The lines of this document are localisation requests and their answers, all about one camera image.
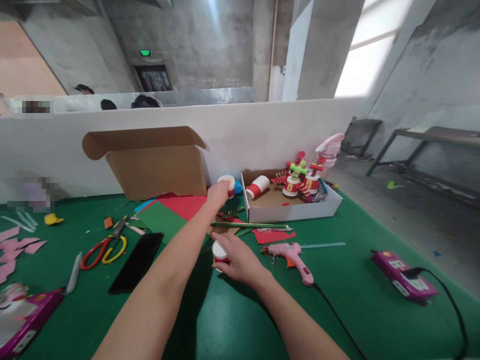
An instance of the hot glue gun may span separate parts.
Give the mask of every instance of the hot glue gun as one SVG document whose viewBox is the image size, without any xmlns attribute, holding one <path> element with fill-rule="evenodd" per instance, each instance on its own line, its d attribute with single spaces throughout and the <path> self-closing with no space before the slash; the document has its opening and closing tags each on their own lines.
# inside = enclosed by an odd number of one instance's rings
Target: hot glue gun
<svg viewBox="0 0 480 360">
<path fill-rule="evenodd" d="M 302 253 L 302 247 L 297 242 L 294 242 L 291 245 L 288 243 L 281 243 L 265 246 L 261 252 L 263 254 L 272 255 L 273 262 L 275 262 L 276 257 L 285 257 L 287 269 L 296 267 L 300 272 L 303 283 L 306 286 L 312 286 L 314 284 L 314 276 L 310 273 L 307 266 L 299 257 L 299 254 Z"/>
</svg>

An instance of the pink paper scraps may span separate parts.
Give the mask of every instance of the pink paper scraps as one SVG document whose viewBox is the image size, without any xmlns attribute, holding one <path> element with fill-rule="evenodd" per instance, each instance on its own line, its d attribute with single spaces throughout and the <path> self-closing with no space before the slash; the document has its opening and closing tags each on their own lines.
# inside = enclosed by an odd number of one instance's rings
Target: pink paper scraps
<svg viewBox="0 0 480 360">
<path fill-rule="evenodd" d="M 39 237 L 26 237 L 26 238 L 24 238 L 22 241 L 19 241 L 19 242 L 18 242 L 17 249 L 26 247 L 27 245 L 29 245 L 29 244 L 31 244 L 31 243 L 34 243 L 34 242 L 36 242 L 36 241 L 38 241 L 38 240 L 40 240 Z"/>
<path fill-rule="evenodd" d="M 0 257 L 0 263 L 9 263 L 15 260 L 22 251 L 23 249 L 11 251 L 11 252 L 5 252 L 3 256 Z"/>
<path fill-rule="evenodd" d="M 207 201 L 206 196 L 177 196 L 174 193 L 159 196 L 157 200 L 175 214 L 190 221 Z"/>
<path fill-rule="evenodd" d="M 25 252 L 27 254 L 35 254 L 44 244 L 46 243 L 46 241 L 39 241 L 39 242 L 35 242 L 33 244 L 30 244 L 28 245 L 26 248 L 25 248 Z"/>
<path fill-rule="evenodd" d="M 20 234 L 20 226 L 13 227 L 10 230 L 5 230 L 3 232 L 0 232 L 0 242 L 3 240 L 7 240 L 11 238 L 12 236 Z"/>
<path fill-rule="evenodd" d="M 19 240 L 17 238 L 0 242 L 0 250 L 3 250 L 4 253 L 9 253 L 14 250 L 17 250 L 18 246 L 19 246 Z"/>
<path fill-rule="evenodd" d="M 7 281 L 7 276 L 15 271 L 16 260 L 7 262 L 5 265 L 0 266 L 0 284 Z"/>
</svg>

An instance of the white box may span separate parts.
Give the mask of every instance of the white box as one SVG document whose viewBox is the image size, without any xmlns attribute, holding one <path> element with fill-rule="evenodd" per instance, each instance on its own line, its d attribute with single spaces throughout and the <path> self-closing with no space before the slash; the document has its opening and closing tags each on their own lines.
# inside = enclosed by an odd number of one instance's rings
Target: white box
<svg viewBox="0 0 480 360">
<path fill-rule="evenodd" d="M 260 175 L 265 175 L 272 179 L 275 173 L 283 169 L 270 169 L 249 171 L 241 173 L 241 185 L 243 187 L 243 197 L 245 200 L 245 209 L 249 223 L 275 223 L 283 221 L 325 218 L 335 215 L 340 204 L 344 200 L 331 187 L 325 184 L 328 196 L 323 202 L 305 203 L 300 198 L 290 199 L 282 194 L 283 186 L 270 186 L 253 200 L 247 198 L 245 189 Z"/>
</svg>

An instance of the red and white paper cup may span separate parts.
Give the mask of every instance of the red and white paper cup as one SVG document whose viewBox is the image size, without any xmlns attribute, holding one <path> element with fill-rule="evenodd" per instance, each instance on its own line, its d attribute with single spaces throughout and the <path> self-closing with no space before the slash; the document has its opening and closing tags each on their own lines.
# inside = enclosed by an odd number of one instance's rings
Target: red and white paper cup
<svg viewBox="0 0 480 360">
<path fill-rule="evenodd" d="M 233 198 L 235 195 L 235 178 L 231 175 L 223 175 L 218 178 L 218 182 L 220 182 L 220 180 L 227 180 L 230 182 L 230 185 L 228 186 L 228 198 Z"/>
<path fill-rule="evenodd" d="M 211 247 L 211 253 L 213 254 L 213 263 L 228 263 L 229 257 L 225 252 L 224 248 L 218 241 L 215 240 L 213 246 Z"/>
<path fill-rule="evenodd" d="M 249 200 L 255 199 L 258 195 L 263 193 L 270 185 L 270 180 L 264 175 L 257 177 L 249 187 L 246 188 L 246 197 Z"/>
</svg>

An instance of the red scissors handle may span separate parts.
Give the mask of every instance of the red scissors handle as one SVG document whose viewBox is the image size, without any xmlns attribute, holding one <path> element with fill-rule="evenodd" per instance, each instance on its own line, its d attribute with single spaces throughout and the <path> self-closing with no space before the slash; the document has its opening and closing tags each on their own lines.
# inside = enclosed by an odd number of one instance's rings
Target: red scissors handle
<svg viewBox="0 0 480 360">
<path fill-rule="evenodd" d="M 99 242 L 95 247 L 90 250 L 89 252 L 86 253 L 86 255 L 83 257 L 81 264 L 80 264 L 80 269 L 82 270 L 90 270 L 92 269 L 95 265 L 97 265 L 102 257 L 105 254 L 105 251 L 107 250 L 107 246 L 109 245 L 111 237 L 105 238 L 103 241 Z M 99 247 L 102 247 L 100 250 L 100 253 L 98 254 L 97 258 L 95 259 L 94 262 L 91 263 L 91 265 L 87 266 L 87 259 L 89 258 L 90 255 L 92 255 Z"/>
</svg>

